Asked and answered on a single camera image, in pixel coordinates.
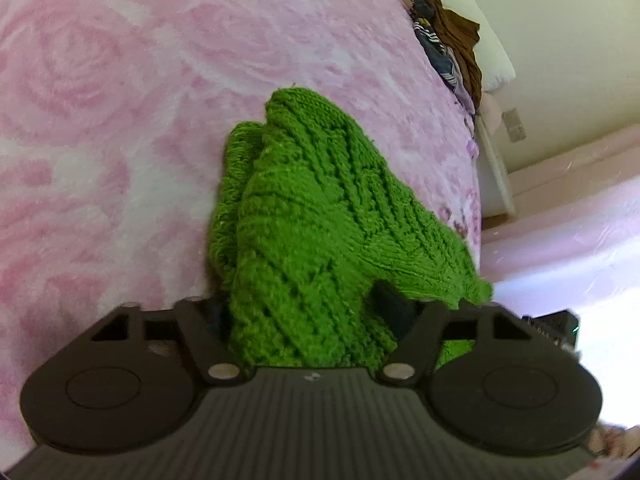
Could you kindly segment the wall power socket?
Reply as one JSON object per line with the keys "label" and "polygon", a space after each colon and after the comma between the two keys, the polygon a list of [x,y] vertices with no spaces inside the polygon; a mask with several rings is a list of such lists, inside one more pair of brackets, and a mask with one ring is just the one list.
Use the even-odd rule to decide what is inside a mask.
{"label": "wall power socket", "polygon": [[521,142],[526,139],[526,132],[521,121],[520,113],[516,108],[511,108],[503,112],[502,122],[504,128],[506,128],[506,134],[512,143]]}

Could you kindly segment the brown and striped clothes pile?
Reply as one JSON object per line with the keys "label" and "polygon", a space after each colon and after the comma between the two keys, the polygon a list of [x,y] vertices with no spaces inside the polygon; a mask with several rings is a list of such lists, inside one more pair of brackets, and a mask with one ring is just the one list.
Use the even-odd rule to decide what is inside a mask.
{"label": "brown and striped clothes pile", "polygon": [[483,75],[474,48],[480,25],[446,9],[442,0],[410,0],[413,32],[440,79],[470,115],[480,107]]}

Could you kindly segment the green knitted sweater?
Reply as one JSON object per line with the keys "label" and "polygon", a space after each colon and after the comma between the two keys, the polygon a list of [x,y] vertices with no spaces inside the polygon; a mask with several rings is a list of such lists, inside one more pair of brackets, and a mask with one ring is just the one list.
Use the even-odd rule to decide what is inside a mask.
{"label": "green knitted sweater", "polygon": [[377,281],[450,308],[489,300],[462,238],[349,115],[304,88],[274,92],[265,110],[228,137],[209,230],[244,367],[378,370],[399,336],[372,307]]}

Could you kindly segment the pink floral bed blanket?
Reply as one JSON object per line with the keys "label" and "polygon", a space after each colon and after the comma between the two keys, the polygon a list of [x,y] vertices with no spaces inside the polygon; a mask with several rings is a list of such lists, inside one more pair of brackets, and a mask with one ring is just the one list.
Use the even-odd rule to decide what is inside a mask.
{"label": "pink floral bed blanket", "polygon": [[104,313],[203,296],[224,141],[305,87],[480,250],[470,118],[400,0],[1,0],[1,465],[18,398]]}

